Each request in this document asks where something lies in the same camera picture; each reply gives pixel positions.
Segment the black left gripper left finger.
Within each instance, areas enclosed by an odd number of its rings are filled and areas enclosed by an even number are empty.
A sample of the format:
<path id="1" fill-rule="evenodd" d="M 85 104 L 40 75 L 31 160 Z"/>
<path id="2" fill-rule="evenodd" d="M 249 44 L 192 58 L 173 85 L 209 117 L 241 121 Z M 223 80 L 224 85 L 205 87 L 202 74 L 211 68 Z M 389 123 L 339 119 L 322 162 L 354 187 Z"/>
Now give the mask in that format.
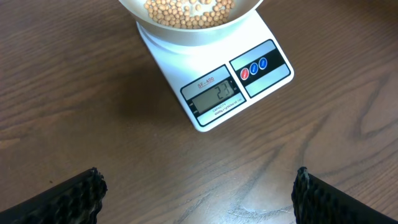
<path id="1" fill-rule="evenodd" d="M 3 224 L 96 224 L 108 188 L 90 168 L 25 202 L 1 212 Z"/>

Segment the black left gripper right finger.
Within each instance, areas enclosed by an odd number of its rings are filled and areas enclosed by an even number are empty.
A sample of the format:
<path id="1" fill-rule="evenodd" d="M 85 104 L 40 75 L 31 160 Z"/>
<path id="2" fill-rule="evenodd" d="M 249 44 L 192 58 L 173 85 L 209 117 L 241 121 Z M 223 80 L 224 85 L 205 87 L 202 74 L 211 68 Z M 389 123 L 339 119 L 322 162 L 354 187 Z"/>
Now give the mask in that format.
<path id="1" fill-rule="evenodd" d="M 291 197 L 297 224 L 397 224 L 308 173 L 306 167 L 298 169 Z"/>

